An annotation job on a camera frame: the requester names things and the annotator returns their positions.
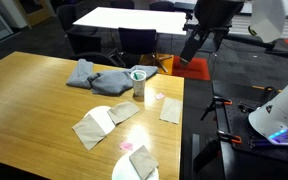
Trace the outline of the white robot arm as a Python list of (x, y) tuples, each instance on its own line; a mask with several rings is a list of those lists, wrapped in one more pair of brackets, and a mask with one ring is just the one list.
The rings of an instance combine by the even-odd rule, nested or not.
[[(287, 14), (283, 0), (198, 0), (194, 7), (198, 24), (185, 43), (180, 62), (188, 64), (208, 34), (225, 27), (247, 1), (252, 3), (250, 29), (255, 35), (265, 43), (281, 37)], [(288, 85), (251, 112), (248, 122), (270, 143), (288, 146)]]

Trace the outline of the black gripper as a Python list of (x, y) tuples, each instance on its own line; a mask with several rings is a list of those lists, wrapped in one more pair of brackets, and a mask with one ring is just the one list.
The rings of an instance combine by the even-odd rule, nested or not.
[(230, 21), (243, 6), (243, 1), (198, 0), (194, 7), (194, 15), (198, 24), (185, 42), (180, 54), (180, 63), (187, 65), (191, 62), (210, 32), (214, 32), (220, 38), (226, 36)]

